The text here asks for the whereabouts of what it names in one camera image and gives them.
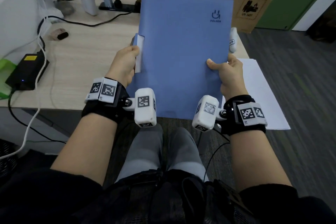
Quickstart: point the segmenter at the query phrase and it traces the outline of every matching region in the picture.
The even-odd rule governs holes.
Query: person's left hand
[[[136,45],[118,51],[105,77],[120,82],[126,88],[132,82],[135,57],[138,56],[139,51]]]

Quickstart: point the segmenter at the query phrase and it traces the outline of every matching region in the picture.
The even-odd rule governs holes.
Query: qr code
[[[201,125],[197,125],[195,128],[202,130],[203,132],[207,131],[208,129],[205,127],[202,127]]]
[[[147,127],[152,127],[153,124],[152,123],[142,123],[142,124],[139,124],[139,126],[141,126],[142,128],[147,128]]]
[[[197,109],[196,109],[196,113],[198,113],[200,111],[201,108],[201,104],[198,105]]]
[[[210,104],[208,102],[205,102],[204,111],[209,113],[209,114],[214,115],[215,111],[216,111],[216,106],[213,105],[213,104]]]
[[[149,106],[149,96],[138,97],[138,107]]]
[[[90,93],[97,93],[97,92],[99,92],[99,88],[100,88],[101,84],[102,84],[101,82],[95,82],[94,84],[92,84]]]
[[[243,117],[243,120],[255,118],[252,108],[241,109],[240,112],[241,116]]]
[[[257,117],[260,117],[260,118],[265,118],[261,108],[259,107],[254,107],[254,110],[255,110],[255,113],[257,114]]]
[[[114,93],[116,91],[116,87],[108,84],[103,84],[103,88],[101,89],[101,95],[106,95],[109,97],[114,97]]]

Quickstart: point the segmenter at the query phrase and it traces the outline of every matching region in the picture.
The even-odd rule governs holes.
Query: forearm
[[[51,169],[103,184],[117,123],[95,113],[83,117]]]
[[[262,131],[231,136],[233,176],[238,191],[260,184],[291,183]]]

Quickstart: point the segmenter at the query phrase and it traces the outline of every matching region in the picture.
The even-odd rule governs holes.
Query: blue folder
[[[127,92],[152,88],[158,117],[192,120],[204,95],[222,101],[217,71],[227,61],[233,0],[142,0],[139,35],[144,36],[141,73]]]

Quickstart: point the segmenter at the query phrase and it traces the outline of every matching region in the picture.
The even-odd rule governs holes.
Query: black sleeve
[[[82,175],[41,169],[11,179],[0,189],[0,222],[55,222],[87,205],[103,191]]]
[[[263,222],[336,223],[328,205],[316,197],[299,198],[295,188],[264,184],[240,193],[244,205]]]

